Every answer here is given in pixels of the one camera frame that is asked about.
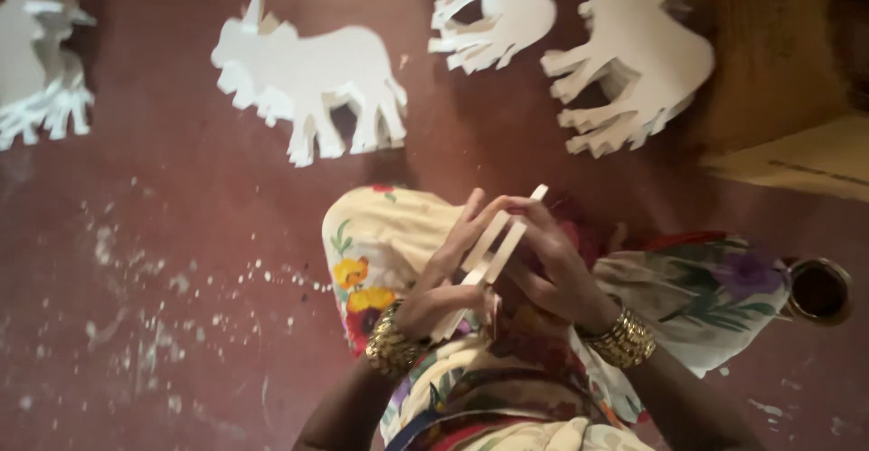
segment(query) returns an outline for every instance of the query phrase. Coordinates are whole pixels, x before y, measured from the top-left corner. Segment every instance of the animal silhouette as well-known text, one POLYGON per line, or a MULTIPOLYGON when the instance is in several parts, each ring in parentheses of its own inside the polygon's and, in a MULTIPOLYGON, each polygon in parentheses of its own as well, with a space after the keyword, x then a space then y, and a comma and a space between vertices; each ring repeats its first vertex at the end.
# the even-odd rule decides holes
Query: animal silhouette
POLYGON ((563 103, 602 79, 612 94, 606 106, 565 110, 559 123, 580 135, 568 150, 590 150, 594 157, 612 153, 626 141, 631 149, 687 107, 694 91, 709 77, 713 49, 665 11, 669 0, 589 0, 580 5, 591 39, 567 52, 546 52, 540 60, 548 76, 569 76, 552 85, 563 103))
POLYGON ((471 74, 491 67, 505 67, 523 48, 549 32, 555 22, 552 0, 481 0, 484 18, 472 24, 453 20, 455 13, 476 0, 435 0, 431 27, 440 38, 429 40, 429 52, 453 53, 447 57, 452 70, 462 67, 471 74))
POLYGON ((218 87, 235 92, 233 106, 258 106, 266 124, 293 121, 290 162, 297 168, 320 157, 344 154, 345 146, 329 116, 349 104, 356 113, 352 154, 400 147, 406 134, 400 107, 407 92, 392 75, 381 38, 362 26, 300 37, 289 22, 263 19, 263 0, 252 0, 244 19, 229 19, 211 61, 223 69, 218 87))
POLYGON ((0 151, 16 136, 38 142, 41 126, 49 139, 87 134, 87 107, 94 95, 84 85, 75 54, 60 47, 73 24, 94 24, 76 0, 5 0, 0 5, 0 151))

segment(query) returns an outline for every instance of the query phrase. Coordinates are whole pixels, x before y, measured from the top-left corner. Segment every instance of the finger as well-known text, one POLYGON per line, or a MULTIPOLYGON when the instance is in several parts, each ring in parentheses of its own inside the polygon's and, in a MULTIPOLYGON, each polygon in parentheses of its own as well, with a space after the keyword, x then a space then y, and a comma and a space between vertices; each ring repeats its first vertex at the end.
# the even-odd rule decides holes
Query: finger
MULTIPOLYGON (((509 224, 512 226, 518 220, 516 217, 511 217, 509 224)), ((555 245, 552 242, 552 234, 541 229, 537 224, 532 223, 530 221, 524 222, 526 225, 525 235, 523 236, 523 240, 527 243, 531 250, 537 254, 537 257, 543 261, 543 264, 548 264, 549 259, 554 257, 555 245)))
POLYGON ((552 230, 558 228, 558 222, 549 212, 549 209, 543 206, 540 201, 522 198, 519 196, 507 197, 506 201, 511 207, 524 208, 524 216, 543 230, 552 230))
POLYGON ((465 225, 456 223, 456 226, 454 227, 456 230, 454 230, 454 232, 458 235, 454 235, 453 246, 456 248, 456 252, 460 257, 468 249, 473 247, 473 244, 475 244, 480 238, 483 231, 486 230, 486 227, 492 223, 494 216, 502 211, 508 204, 509 200, 506 196, 499 196, 486 205, 486 207, 472 221, 465 225))
POLYGON ((483 233, 483 230, 486 229, 486 226, 492 223, 492 219, 494 219, 495 214, 502 211, 504 208, 509 206, 510 200, 507 196, 499 196, 495 198, 491 203, 486 205, 486 207, 471 221, 472 232, 476 233, 476 237, 473 239, 476 240, 477 237, 480 237, 480 234, 483 233))
POLYGON ((474 285, 439 287, 423 294, 407 312, 411 327, 406 329, 407 337, 422 339, 428 337, 451 313, 464 308, 482 310, 486 306, 487 295, 483 287, 474 285))
POLYGON ((486 197, 486 192, 482 188, 474 188, 471 195, 468 196, 468 201, 465 202, 465 208, 462 214, 459 215, 459 221, 472 221, 483 206, 483 199, 486 197))
POLYGON ((556 290, 555 285, 532 273, 520 262, 512 260, 507 262, 504 271, 525 293, 528 300, 535 302, 538 306, 542 307, 543 299, 547 294, 556 290))
POLYGON ((462 308, 480 308, 485 305, 486 290, 482 286, 457 285, 439 287, 426 293, 428 312, 438 321, 462 308))

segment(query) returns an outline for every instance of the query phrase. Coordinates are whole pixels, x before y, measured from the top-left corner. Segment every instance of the cardboard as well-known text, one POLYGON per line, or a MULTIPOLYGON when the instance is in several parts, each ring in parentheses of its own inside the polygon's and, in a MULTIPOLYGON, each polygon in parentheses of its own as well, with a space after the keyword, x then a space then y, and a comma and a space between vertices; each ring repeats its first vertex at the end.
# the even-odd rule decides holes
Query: cardboard
POLYGON ((869 118, 851 115, 703 164, 727 179, 869 201, 867 152, 869 118))
POLYGON ((690 134, 712 173, 869 201, 869 121, 848 103, 828 0, 692 0, 717 66, 690 134))

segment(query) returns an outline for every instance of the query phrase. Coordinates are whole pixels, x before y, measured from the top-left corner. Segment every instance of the red floor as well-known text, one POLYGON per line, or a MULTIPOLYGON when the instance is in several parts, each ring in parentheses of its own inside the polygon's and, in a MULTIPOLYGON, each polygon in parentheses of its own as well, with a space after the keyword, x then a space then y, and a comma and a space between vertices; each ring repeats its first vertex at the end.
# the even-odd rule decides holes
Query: red floor
POLYGON ((581 43, 582 0, 558 0, 555 30, 508 68, 470 77, 426 54, 432 0, 267 0, 302 35, 373 28, 410 98, 404 149, 295 169, 287 134, 215 86, 210 51, 247 1, 81 0, 99 20, 72 42, 92 134, 0 154, 0 449, 289 448, 350 361, 314 289, 329 280, 320 219, 373 182, 455 203, 542 182, 640 236, 728 229, 836 259, 856 280, 849 323, 776 321, 707 379, 771 449, 864 448, 869 205, 706 177, 678 125, 634 153, 565 153, 537 59, 581 43))

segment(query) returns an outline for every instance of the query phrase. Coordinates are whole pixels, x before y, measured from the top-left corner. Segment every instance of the gold bangle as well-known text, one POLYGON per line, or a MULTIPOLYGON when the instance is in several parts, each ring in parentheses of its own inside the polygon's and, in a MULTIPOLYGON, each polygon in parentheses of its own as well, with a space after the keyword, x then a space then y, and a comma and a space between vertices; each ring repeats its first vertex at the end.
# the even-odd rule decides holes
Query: gold bangle
POLYGON ((406 375, 428 348, 425 342, 409 341, 398 331, 393 319, 400 305, 401 301, 396 301, 383 311, 365 346, 371 368, 391 379, 406 375))
POLYGON ((657 347, 652 331, 630 308, 625 306, 622 306, 615 326, 606 334, 581 335, 604 361, 615 368, 637 366, 647 360, 657 347))

